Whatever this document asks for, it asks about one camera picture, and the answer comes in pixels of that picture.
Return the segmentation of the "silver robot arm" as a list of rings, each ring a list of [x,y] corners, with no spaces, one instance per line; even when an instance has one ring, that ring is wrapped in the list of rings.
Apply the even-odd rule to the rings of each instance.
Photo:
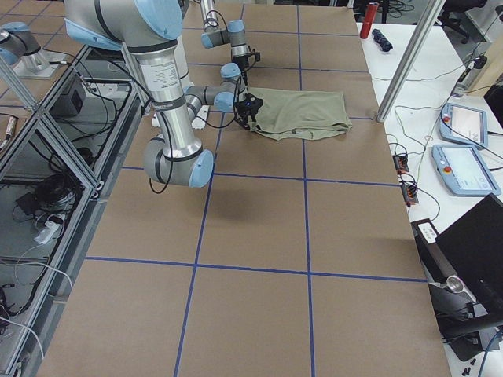
[[[138,64],[139,86],[156,112],[161,134],[147,145],[144,169],[149,178],[165,185],[201,188],[211,178],[214,156],[193,133],[193,120],[206,105],[231,112],[248,126],[263,101],[248,92],[249,58],[260,58],[250,48],[244,22],[231,20],[224,28],[214,19],[209,1],[201,42],[206,48],[229,44],[232,60],[221,70],[219,86],[183,86],[175,59],[182,34],[178,1],[66,1],[65,23],[74,40],[98,49],[125,49]]]
[[[203,20],[201,42],[204,48],[230,45],[231,62],[240,69],[244,84],[248,84],[248,71],[261,60],[260,52],[248,44],[244,21],[231,20],[227,23],[224,16],[214,8],[213,1],[200,1]]]

